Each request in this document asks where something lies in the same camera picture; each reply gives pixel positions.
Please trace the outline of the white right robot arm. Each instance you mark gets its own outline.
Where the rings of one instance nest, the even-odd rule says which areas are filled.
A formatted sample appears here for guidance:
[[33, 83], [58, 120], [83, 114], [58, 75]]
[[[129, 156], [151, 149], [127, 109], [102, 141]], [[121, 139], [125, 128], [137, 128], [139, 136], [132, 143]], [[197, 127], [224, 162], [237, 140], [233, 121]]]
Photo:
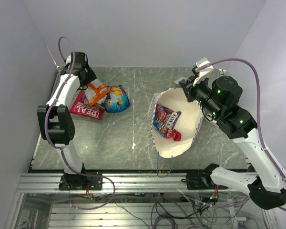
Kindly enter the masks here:
[[187, 101], [197, 101], [211, 112], [219, 129], [244, 152], [256, 175], [227, 170], [217, 164], [208, 165], [202, 173], [201, 185], [210, 189], [215, 185], [230, 187], [248, 195], [262, 209], [279, 208], [286, 204], [286, 172], [280, 174], [274, 156], [262, 146], [258, 125], [252, 115], [238, 105], [243, 89], [230, 76], [216, 79], [208, 86], [208, 79], [194, 84], [196, 77], [179, 82]]

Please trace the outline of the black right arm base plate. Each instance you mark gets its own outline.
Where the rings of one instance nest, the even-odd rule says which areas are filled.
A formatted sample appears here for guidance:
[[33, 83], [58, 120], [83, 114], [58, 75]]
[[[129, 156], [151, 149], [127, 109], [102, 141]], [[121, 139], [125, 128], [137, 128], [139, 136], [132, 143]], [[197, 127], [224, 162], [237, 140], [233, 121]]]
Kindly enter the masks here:
[[189, 170], [181, 182], [186, 184], [188, 190], [215, 190], [215, 184], [202, 170]]

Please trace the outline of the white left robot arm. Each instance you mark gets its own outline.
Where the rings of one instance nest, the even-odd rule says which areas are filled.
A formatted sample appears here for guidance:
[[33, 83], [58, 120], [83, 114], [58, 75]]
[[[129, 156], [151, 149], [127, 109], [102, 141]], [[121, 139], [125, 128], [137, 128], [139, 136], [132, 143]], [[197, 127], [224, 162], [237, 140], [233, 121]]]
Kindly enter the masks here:
[[61, 72], [59, 84], [45, 104], [37, 108], [37, 117], [41, 137], [56, 149], [63, 164], [64, 173], [73, 175], [71, 184], [76, 189], [87, 186], [88, 178], [84, 175], [84, 165], [76, 152], [73, 139], [75, 125], [70, 114], [74, 94], [96, 79], [88, 64], [88, 57], [83, 52], [72, 52]]

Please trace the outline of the orange snack bag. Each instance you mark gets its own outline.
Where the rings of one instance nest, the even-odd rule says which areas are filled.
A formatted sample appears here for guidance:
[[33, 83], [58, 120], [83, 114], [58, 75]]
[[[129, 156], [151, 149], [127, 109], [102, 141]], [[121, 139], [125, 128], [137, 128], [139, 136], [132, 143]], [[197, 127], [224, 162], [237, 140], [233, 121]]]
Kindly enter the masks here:
[[95, 79], [90, 82], [87, 89], [84, 91], [89, 105], [98, 103], [100, 100], [105, 98], [109, 92], [109, 87], [103, 84], [99, 79]]

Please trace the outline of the purple candy snack bag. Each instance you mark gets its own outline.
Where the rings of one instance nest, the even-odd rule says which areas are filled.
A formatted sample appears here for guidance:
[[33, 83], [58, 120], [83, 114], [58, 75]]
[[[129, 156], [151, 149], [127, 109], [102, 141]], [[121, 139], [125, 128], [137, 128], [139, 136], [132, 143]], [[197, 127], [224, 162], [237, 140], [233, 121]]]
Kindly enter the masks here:
[[107, 94], [96, 94], [95, 92], [83, 92], [81, 96], [81, 101], [87, 105], [102, 104], [105, 102]]

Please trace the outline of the blue M&M candy packet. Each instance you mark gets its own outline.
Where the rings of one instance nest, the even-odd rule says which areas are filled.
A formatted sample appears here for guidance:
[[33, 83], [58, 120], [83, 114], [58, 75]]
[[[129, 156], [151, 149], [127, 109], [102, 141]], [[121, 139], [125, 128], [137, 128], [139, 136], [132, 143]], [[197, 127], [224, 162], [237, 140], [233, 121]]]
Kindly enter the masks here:
[[167, 131], [169, 130], [165, 127], [166, 121], [172, 112], [174, 112], [172, 109], [161, 106], [159, 104], [156, 105], [153, 126], [158, 131], [158, 133], [164, 138]]

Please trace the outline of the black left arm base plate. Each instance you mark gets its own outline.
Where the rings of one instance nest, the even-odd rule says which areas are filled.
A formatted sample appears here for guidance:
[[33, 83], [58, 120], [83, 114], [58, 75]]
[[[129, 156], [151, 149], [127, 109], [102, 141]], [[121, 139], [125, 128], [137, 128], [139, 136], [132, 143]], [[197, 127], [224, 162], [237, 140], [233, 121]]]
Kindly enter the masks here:
[[70, 190], [101, 190], [102, 178], [87, 177], [78, 174], [64, 173], [60, 178], [58, 189], [61, 191]]

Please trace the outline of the pink small candy packet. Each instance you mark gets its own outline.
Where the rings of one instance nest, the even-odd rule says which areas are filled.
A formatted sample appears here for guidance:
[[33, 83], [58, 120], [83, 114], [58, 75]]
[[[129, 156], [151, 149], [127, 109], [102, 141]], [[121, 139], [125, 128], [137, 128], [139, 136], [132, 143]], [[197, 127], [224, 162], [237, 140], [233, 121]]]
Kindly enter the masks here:
[[174, 141], [180, 141], [182, 134], [178, 132], [176, 129], [169, 129], [165, 135], [166, 139], [172, 138]]

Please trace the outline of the aluminium frame rail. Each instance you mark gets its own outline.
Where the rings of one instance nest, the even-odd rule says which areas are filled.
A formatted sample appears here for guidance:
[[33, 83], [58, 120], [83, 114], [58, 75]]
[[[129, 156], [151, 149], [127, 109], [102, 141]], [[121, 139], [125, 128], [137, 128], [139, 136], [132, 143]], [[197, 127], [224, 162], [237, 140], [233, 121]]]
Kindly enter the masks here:
[[[194, 189], [188, 189], [182, 179], [186, 173], [173, 173], [168, 177], [159, 178], [156, 174], [104, 174], [114, 182], [116, 193], [169, 193], [182, 191], [214, 192], [214, 187], [194, 184]], [[23, 174], [20, 177], [16, 191], [18, 193], [43, 193], [43, 194], [84, 194], [83, 190], [59, 190], [61, 174]]]

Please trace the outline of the blue candy snack bag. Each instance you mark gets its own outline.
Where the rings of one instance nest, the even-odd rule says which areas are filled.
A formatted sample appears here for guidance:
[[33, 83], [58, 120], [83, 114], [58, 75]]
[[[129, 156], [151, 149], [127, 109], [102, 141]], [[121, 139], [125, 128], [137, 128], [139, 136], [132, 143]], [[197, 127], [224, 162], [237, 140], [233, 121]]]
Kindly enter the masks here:
[[102, 106], [108, 113], [119, 113], [130, 106], [129, 98], [121, 85], [110, 86], [110, 92]]

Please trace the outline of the purple FOXS candy bag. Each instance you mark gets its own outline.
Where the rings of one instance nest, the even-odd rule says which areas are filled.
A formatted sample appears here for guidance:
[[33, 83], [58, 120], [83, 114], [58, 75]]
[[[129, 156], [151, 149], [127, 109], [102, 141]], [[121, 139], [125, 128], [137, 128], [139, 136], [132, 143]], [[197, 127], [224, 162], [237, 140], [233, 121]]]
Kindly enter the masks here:
[[166, 127], [167, 129], [173, 129], [174, 126], [175, 126], [175, 124], [176, 124], [176, 122], [177, 122], [177, 120], [178, 120], [178, 118], [180, 117], [181, 114], [182, 114], [182, 112], [180, 112], [180, 111], [178, 111], [178, 112], [172, 112], [172, 113], [169, 115], [169, 117], [168, 117], [168, 119], [167, 119], [167, 121], [166, 121], [165, 127]]

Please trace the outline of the red REAL chips bag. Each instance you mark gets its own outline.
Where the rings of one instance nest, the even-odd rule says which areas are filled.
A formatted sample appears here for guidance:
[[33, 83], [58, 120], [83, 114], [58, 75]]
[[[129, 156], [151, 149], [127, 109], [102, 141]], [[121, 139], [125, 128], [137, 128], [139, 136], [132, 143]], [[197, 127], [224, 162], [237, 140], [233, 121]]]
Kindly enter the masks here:
[[101, 120], [105, 109], [100, 105], [90, 105], [83, 91], [80, 91], [76, 97], [71, 109], [71, 114]]

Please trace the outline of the blue checkered paper bag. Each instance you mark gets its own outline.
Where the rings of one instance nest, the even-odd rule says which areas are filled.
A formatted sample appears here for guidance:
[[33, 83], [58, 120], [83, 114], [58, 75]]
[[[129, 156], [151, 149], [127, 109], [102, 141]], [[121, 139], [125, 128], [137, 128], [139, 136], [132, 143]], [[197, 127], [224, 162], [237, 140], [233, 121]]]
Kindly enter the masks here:
[[[152, 122], [156, 114], [156, 105], [163, 105], [181, 112], [181, 118], [177, 121], [177, 131], [181, 133], [181, 141], [165, 140], [156, 131]], [[202, 109], [197, 101], [189, 103], [181, 88], [168, 89], [153, 95], [149, 106], [148, 121], [151, 131], [153, 146], [158, 157], [173, 160], [175, 157], [187, 151], [196, 138], [204, 119]]]

